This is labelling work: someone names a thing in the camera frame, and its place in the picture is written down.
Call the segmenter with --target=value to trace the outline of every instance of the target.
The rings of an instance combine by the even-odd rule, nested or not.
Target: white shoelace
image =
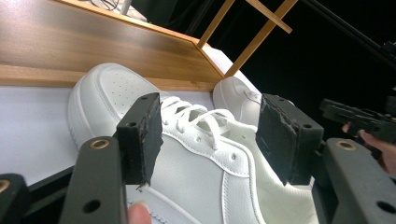
[[[191,112],[198,112],[198,117],[190,121]],[[177,130],[181,133],[185,132],[185,125],[192,123],[197,125],[198,122],[204,121],[209,127],[209,134],[213,137],[212,148],[217,150],[219,147],[220,135],[224,133],[221,129],[214,114],[223,116],[226,119],[234,119],[233,114],[226,109],[215,109],[207,111],[203,105],[192,105],[188,102],[181,101],[176,96],[169,97],[162,102],[161,113],[163,117],[163,125],[169,124],[169,119],[177,119]]]

